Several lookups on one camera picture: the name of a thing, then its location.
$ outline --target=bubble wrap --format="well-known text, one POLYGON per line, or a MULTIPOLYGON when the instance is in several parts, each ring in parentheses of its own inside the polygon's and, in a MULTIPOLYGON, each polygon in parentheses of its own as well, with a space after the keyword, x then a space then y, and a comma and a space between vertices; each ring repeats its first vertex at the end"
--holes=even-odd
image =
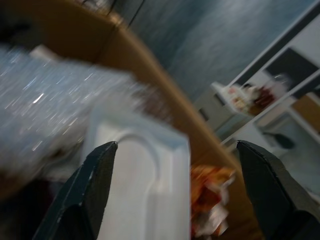
MULTIPOLYGON (((141 111, 148 94, 153 92, 126 72, 43 61, 1 47, 0 170, 34 178, 51 157, 83 140, 97 101, 141 111)), ((155 107, 163 111, 158 103, 155 107)))

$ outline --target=white plastic part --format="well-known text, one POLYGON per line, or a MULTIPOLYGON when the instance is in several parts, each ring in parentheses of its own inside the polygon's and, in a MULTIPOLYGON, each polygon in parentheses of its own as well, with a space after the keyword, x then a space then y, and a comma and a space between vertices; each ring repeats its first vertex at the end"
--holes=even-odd
POLYGON ((98 240, 188 240, 188 139, 141 115, 98 106, 82 161, 95 148, 118 142, 109 198, 98 240))

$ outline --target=snack wrapper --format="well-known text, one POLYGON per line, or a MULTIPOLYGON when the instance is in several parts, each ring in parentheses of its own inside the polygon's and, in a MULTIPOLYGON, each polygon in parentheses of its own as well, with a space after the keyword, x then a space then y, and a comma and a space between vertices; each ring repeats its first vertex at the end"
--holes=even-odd
POLYGON ((227 167, 191 167, 191 236, 220 236, 227 228, 227 187, 235 171, 227 167))

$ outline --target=clear plastic wrap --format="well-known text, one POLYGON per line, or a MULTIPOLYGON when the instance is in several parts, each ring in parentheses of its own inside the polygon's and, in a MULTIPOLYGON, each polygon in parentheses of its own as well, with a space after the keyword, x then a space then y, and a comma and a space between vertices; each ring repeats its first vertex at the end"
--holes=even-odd
POLYGON ((97 101, 128 110, 161 110, 159 95, 134 77, 83 62, 50 62, 21 49, 0 48, 0 170, 34 178, 43 166, 83 141, 97 101))

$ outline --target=plastic bag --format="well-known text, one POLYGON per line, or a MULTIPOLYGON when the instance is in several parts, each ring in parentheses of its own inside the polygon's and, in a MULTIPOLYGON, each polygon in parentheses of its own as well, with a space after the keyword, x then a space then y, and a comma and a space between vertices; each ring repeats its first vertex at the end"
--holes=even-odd
POLYGON ((228 185, 235 171, 207 165, 191 168, 191 235, 220 236, 227 228, 228 185))
POLYGON ((130 73, 0 48, 0 170, 30 180, 68 155, 83 141, 97 101, 140 112, 153 103, 161 109, 156 117, 168 120, 159 95, 130 73))

